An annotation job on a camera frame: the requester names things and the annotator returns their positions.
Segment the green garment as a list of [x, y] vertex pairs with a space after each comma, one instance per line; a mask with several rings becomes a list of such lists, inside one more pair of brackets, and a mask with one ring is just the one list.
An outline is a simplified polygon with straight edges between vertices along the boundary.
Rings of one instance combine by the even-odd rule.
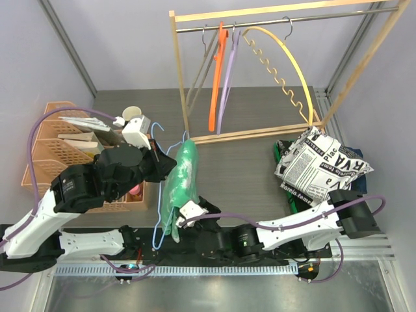
[[199, 202], [196, 188], [199, 156], [195, 143], [186, 140], [179, 147], [175, 160], [177, 166], [162, 187], [161, 218], [166, 236], [170, 235], [174, 242], [179, 243], [179, 230], [176, 226], [179, 210], [190, 200]]

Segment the blue wire hanger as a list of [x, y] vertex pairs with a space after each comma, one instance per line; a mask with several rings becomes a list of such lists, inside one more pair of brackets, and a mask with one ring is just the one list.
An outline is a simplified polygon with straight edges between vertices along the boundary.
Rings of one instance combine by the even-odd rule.
[[[164, 131], [164, 127], [159, 122], [153, 122], [152, 125], [151, 125], [151, 129], [150, 129], [151, 138], [155, 138], [155, 135], [154, 135], [154, 132], [155, 132], [154, 129], [155, 129], [155, 127], [158, 127], [161, 131]], [[173, 148], [184, 144], [186, 138], [187, 138], [187, 131], [184, 131], [183, 132], [183, 135], [182, 135], [182, 139], [179, 142], [177, 142], [177, 143], [169, 146], [168, 149], [167, 149], [166, 154], [168, 155], [169, 152]], [[157, 220], [156, 224], [154, 225], [153, 235], [152, 235], [152, 241], [151, 241], [152, 248], [155, 251], [156, 250], [159, 250], [161, 248], [161, 246], [163, 244], [163, 241], [164, 241], [164, 238], [165, 238], [165, 235], [166, 235], [166, 227], [162, 227], [162, 229], [161, 229], [162, 234], [161, 234], [160, 240], [158, 242], [156, 242], [156, 239], [157, 239], [157, 231], [159, 229], [159, 226], [162, 224], [162, 213], [161, 213], [161, 208], [162, 208], [162, 191], [163, 191], [162, 189], [163, 189], [163, 182], [160, 182], [158, 184], [158, 197], [157, 197], [157, 215], [158, 215], [158, 220]]]

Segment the clear acrylic hanger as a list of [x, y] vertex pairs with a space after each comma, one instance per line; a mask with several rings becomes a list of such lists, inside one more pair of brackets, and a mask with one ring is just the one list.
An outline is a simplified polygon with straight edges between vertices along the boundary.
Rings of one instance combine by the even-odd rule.
[[218, 30], [214, 31], [214, 34], [209, 42], [208, 46], [205, 49], [202, 62], [200, 64], [199, 70], [194, 78], [187, 96], [185, 98], [185, 105], [187, 109], [187, 116], [192, 114], [196, 100], [202, 90], [202, 87], [205, 83], [209, 70], [213, 63], [214, 55], [218, 49]]

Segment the white black printed garment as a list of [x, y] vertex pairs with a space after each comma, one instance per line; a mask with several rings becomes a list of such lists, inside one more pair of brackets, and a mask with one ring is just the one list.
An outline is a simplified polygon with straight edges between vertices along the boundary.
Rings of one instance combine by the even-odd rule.
[[327, 200], [333, 190], [349, 190], [372, 166], [319, 128], [307, 128], [283, 154], [274, 174], [280, 187], [310, 206]]

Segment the orange plastic hanger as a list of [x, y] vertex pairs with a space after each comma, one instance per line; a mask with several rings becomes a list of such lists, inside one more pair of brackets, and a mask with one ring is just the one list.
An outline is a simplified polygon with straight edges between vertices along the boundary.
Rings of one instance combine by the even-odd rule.
[[216, 125], [216, 108], [218, 103], [218, 93], [220, 87], [220, 80], [222, 77], [222, 68], [224, 65], [224, 55], [226, 44], [228, 40], [228, 30], [224, 28], [224, 23], [221, 21], [218, 29], [218, 49], [213, 59], [215, 61], [213, 89], [211, 94], [211, 104], [209, 110], [209, 125], [208, 130], [214, 132]]

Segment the purple plastic hanger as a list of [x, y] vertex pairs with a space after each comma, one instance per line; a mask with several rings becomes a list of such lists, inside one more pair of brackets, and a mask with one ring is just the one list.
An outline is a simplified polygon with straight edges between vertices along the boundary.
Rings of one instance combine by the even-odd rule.
[[235, 66], [236, 59], [237, 59], [237, 51], [238, 51], [238, 47], [239, 47], [240, 36], [241, 36], [241, 32], [240, 31], [236, 32], [235, 29], [233, 29], [232, 37], [231, 37], [232, 46], [231, 46], [231, 51], [230, 51], [230, 55], [229, 55], [229, 60], [228, 60], [228, 63], [227, 63], [226, 75], [225, 75], [225, 79], [224, 79], [224, 85], [223, 85], [223, 89], [222, 89], [222, 95], [221, 95], [221, 99], [220, 99], [220, 108], [219, 108], [218, 120], [217, 120], [216, 133], [218, 135], [221, 133], [222, 120], [223, 120], [224, 113], [225, 113], [225, 110], [226, 110], [228, 97], [229, 97], [229, 94], [231, 92], [231, 81], [232, 81], [232, 78], [233, 78], [233, 69], [234, 69], [234, 66]]

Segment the yellow plastic hanger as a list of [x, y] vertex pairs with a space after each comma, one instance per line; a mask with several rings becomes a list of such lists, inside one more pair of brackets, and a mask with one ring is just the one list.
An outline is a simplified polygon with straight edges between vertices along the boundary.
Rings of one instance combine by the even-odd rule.
[[[258, 44], [258, 41], [255, 41], [255, 39], [259, 39], [260, 33], [268, 38], [270, 42], [273, 42], [276, 49], [279, 48], [280, 52], [277, 52], [277, 56], [272, 56], [271, 53], [265, 53], [261, 49], [261, 45]], [[303, 121], [311, 125], [314, 118], [314, 106], [311, 93], [299, 64], [287, 47], [286, 40], [280, 39], [273, 32], [258, 25], [246, 27], [241, 36], [273, 81], [281, 88], [281, 91], [285, 94], [290, 104], [297, 109]], [[291, 78], [288, 79], [289, 76], [285, 73], [285, 69], [289, 68], [288, 65], [282, 67], [286, 61], [291, 65], [291, 70], [289, 70], [290, 74], [296, 74], [297, 80], [302, 87], [304, 93], [303, 99], [295, 94], [294, 87], [290, 84]]]

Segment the blue denim jeans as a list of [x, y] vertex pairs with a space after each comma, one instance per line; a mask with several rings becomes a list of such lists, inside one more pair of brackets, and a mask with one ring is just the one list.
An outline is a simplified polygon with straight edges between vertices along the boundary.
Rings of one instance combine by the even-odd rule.
[[[360, 149], [355, 149], [355, 148], [351, 148], [346, 146], [346, 148], [352, 152], [354, 152], [355, 154], [357, 154], [359, 157], [363, 158], [363, 153]], [[355, 179], [353, 182], [351, 182], [350, 184], [350, 190], [353, 191], [357, 191], [360, 192], [362, 194], [367, 194], [367, 178], [366, 175], [361, 175], [359, 176], [357, 179]]]

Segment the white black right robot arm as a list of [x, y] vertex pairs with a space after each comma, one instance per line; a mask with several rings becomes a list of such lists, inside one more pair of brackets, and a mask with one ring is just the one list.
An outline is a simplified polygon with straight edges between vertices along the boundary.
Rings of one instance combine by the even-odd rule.
[[342, 235], [362, 239], [379, 234], [370, 196], [351, 190], [331, 191], [328, 200], [304, 211], [255, 222], [236, 213], [223, 213], [209, 203], [189, 201], [176, 224], [200, 224], [196, 253], [209, 266], [269, 265], [284, 258], [312, 258]]

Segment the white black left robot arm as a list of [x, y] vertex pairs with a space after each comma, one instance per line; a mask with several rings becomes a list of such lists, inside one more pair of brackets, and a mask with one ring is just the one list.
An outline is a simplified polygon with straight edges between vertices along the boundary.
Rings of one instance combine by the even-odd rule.
[[1, 270], [31, 274], [63, 259], [96, 255], [134, 258], [140, 244], [129, 226], [101, 233], [61, 229], [87, 211], [119, 200], [144, 181], [164, 181], [176, 164], [151, 140], [148, 148], [123, 143], [102, 151], [90, 163], [67, 167], [52, 181], [37, 211], [13, 226], [1, 226]]

